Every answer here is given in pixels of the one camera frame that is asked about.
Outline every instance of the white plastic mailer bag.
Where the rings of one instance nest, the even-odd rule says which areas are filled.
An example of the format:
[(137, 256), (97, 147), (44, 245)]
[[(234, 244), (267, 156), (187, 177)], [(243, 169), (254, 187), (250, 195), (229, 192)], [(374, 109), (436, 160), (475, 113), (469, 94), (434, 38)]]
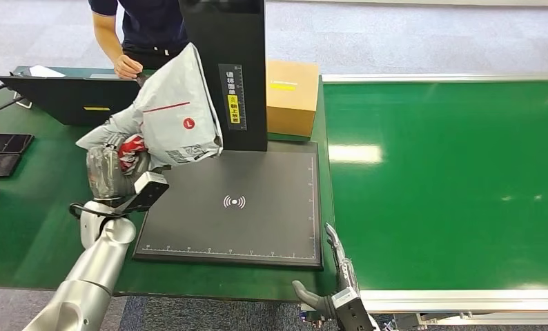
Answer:
[(77, 145), (88, 150), (117, 133), (126, 138), (141, 134), (151, 156), (150, 169), (221, 153), (219, 121), (193, 44), (149, 77), (131, 106), (80, 138)]

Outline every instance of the cardboard box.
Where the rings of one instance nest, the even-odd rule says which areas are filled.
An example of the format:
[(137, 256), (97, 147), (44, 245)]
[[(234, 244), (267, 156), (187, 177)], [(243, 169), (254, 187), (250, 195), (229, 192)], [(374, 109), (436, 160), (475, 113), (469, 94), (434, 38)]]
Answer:
[(266, 64), (268, 132), (310, 137), (318, 92), (318, 65), (269, 60)]

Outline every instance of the yellow sticker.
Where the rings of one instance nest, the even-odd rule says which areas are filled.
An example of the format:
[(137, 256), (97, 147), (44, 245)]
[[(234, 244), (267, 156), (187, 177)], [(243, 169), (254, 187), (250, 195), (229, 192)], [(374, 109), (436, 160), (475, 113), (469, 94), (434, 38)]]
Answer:
[(292, 86), (292, 85), (270, 84), (270, 87), (277, 88), (278, 90), (287, 90), (287, 91), (296, 90), (296, 86)]
[(229, 103), (229, 119), (233, 124), (239, 124), (239, 104), (237, 103), (237, 95), (228, 95)]
[(108, 107), (83, 107), (84, 110), (101, 110), (101, 111), (109, 111), (111, 110)]

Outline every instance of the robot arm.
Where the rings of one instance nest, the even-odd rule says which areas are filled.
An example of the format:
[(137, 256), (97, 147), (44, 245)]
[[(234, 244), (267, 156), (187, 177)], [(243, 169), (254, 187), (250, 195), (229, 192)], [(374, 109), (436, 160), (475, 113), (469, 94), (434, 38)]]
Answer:
[(25, 331), (95, 331), (101, 327), (126, 252), (137, 233), (127, 215), (148, 210), (168, 189), (161, 174), (142, 173), (148, 167), (145, 153), (130, 176), (121, 173), (115, 152), (121, 141), (108, 142), (88, 152), (94, 199), (69, 207), (79, 220), (85, 251)]
[(337, 269), (337, 293), (321, 297), (309, 292), (300, 281), (293, 281), (297, 297), (316, 312), (315, 316), (305, 312), (304, 320), (321, 326), (325, 319), (335, 319), (344, 331), (379, 331), (378, 324), (365, 310), (353, 264), (346, 257), (337, 232), (330, 224), (325, 225), (325, 231)]

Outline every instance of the navy polo shirt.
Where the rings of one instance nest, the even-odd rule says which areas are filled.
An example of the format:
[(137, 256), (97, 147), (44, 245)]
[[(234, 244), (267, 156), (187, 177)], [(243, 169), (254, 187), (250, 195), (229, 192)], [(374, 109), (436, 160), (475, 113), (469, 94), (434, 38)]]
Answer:
[(188, 42), (178, 0), (89, 0), (103, 16), (115, 16), (118, 2), (126, 11), (124, 47), (180, 50)]

